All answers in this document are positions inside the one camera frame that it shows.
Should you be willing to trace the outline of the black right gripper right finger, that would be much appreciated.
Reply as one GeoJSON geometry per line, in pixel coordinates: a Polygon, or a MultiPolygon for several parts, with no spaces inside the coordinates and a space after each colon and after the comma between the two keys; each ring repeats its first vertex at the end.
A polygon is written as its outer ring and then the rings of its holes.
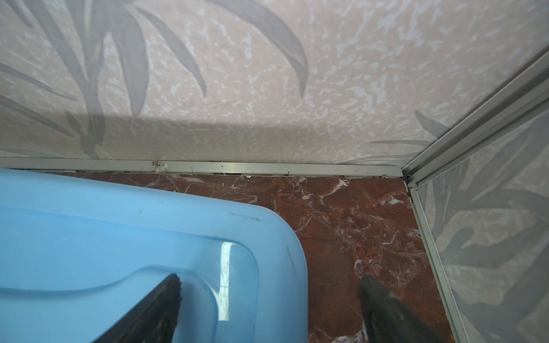
{"type": "Polygon", "coordinates": [[[374,277],[362,276],[357,295],[370,342],[445,341],[374,277]]]}

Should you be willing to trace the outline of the blue plastic bin lid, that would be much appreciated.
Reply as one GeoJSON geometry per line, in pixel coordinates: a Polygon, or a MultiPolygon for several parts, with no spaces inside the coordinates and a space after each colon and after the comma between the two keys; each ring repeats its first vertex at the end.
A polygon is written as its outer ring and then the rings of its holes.
{"type": "Polygon", "coordinates": [[[1,341],[93,342],[166,277],[175,342],[305,342],[307,263],[264,207],[1,171],[1,341]]]}

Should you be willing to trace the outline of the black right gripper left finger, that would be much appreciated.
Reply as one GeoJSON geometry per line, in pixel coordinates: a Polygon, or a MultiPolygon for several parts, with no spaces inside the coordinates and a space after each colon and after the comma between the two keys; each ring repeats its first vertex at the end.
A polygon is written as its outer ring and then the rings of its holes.
{"type": "Polygon", "coordinates": [[[168,275],[94,342],[171,342],[180,313],[181,286],[176,274],[168,275]]]}

